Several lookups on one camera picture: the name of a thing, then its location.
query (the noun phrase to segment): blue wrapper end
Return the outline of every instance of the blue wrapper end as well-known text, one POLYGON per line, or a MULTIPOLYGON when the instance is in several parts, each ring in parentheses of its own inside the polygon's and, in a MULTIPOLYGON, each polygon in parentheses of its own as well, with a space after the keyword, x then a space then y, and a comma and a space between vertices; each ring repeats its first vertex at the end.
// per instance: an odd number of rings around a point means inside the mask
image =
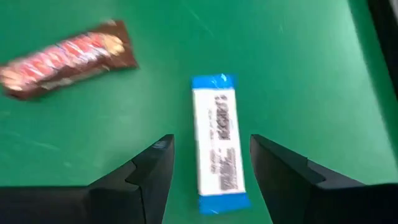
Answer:
POLYGON ((199 209, 204 215, 230 212, 251 206, 246 193, 200 196, 199 209))
POLYGON ((194 77, 192 80, 193 89, 233 89, 234 83, 231 75, 204 75, 194 77))

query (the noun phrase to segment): green surface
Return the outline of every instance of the green surface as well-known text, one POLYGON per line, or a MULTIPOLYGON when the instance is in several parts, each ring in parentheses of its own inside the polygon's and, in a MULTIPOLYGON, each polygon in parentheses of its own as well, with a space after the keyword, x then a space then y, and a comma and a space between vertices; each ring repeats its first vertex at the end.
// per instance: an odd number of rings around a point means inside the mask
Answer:
POLYGON ((0 97, 1 185, 88 184, 167 133, 176 155, 164 223, 270 223, 254 133, 366 184, 398 181, 398 103, 366 1, 2 1, 0 61, 109 18, 126 21, 140 69, 30 102, 0 97), (190 77, 221 72, 238 78, 253 206, 203 217, 190 77))

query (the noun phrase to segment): brown wrapper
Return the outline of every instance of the brown wrapper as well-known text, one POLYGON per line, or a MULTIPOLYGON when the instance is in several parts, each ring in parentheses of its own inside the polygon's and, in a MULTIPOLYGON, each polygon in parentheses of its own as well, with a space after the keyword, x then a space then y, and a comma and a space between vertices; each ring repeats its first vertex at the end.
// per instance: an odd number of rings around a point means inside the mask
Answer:
POLYGON ((25 58, 0 67, 7 95, 21 100, 93 75, 137 67, 123 21, 109 21, 25 58))

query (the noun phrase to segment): chocolate bar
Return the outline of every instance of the chocolate bar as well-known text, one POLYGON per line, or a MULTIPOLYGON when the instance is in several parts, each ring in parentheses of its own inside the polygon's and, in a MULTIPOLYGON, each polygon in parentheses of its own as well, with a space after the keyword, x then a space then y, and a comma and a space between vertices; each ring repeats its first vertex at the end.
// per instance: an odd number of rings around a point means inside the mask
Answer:
POLYGON ((103 71, 137 67, 123 21, 109 21, 0 67, 7 95, 26 100, 103 71))
POLYGON ((199 211, 211 215, 248 208, 232 77, 194 77, 192 92, 199 211))

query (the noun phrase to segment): candy bar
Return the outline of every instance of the candy bar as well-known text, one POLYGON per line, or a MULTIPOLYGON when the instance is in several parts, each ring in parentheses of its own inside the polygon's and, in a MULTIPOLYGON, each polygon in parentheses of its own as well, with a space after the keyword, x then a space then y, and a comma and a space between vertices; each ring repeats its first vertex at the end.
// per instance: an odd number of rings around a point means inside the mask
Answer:
POLYGON ((219 214, 247 208, 235 90, 229 75, 193 79, 199 208, 219 214))
POLYGON ((109 21, 84 34, 0 67, 6 94, 39 96, 103 71, 137 67, 123 21, 109 21))

